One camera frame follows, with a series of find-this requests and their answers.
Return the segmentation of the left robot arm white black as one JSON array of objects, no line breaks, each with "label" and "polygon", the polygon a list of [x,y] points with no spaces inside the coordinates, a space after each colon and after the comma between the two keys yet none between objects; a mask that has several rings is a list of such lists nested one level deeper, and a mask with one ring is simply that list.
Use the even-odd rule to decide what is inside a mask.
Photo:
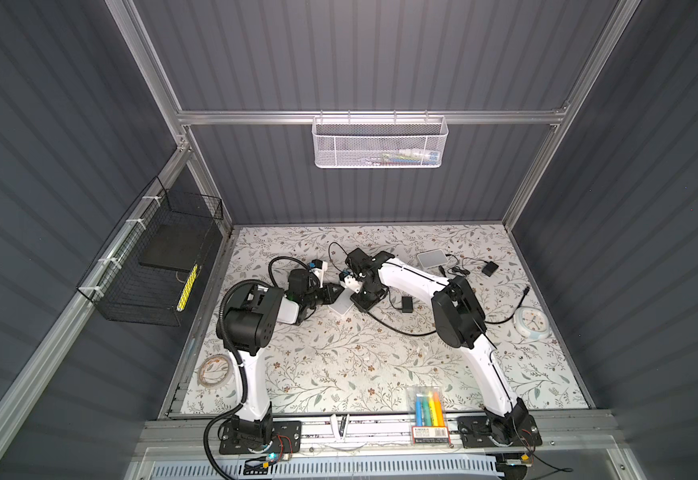
[{"label": "left robot arm white black", "polygon": [[246,440],[267,443],[274,431],[264,353],[276,326],[302,324],[345,291],[322,281],[314,269],[294,270],[291,279],[289,289],[261,279],[242,280],[226,292],[219,307],[216,335],[231,354],[238,394],[237,406],[225,417]]}]

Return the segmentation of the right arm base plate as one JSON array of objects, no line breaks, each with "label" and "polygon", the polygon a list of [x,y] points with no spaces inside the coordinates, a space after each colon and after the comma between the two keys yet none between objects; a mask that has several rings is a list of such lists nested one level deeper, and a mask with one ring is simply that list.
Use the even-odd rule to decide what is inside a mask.
[{"label": "right arm base plate", "polygon": [[493,421],[487,415],[459,416],[456,423],[457,433],[465,448],[535,448],[543,444],[540,430],[530,415],[520,421]]}]

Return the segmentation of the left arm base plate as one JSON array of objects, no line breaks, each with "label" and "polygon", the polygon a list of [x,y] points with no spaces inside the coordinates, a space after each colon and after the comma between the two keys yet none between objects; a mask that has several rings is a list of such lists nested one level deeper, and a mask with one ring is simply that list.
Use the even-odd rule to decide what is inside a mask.
[{"label": "left arm base plate", "polygon": [[300,421],[249,422],[232,419],[220,428],[222,455],[298,453],[303,423]]}]

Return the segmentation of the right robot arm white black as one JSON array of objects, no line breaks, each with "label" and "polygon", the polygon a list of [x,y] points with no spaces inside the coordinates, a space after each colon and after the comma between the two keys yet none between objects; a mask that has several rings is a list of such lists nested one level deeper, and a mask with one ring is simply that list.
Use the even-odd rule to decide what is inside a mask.
[{"label": "right robot arm white black", "polygon": [[532,416],[499,365],[497,347],[488,336],[485,312],[469,281],[463,276],[429,274],[387,251],[368,255],[356,248],[348,254],[346,265],[360,283],[352,301],[363,311],[377,305],[390,288],[429,304],[436,334],[463,354],[477,381],[490,437],[502,446],[518,441]]}]

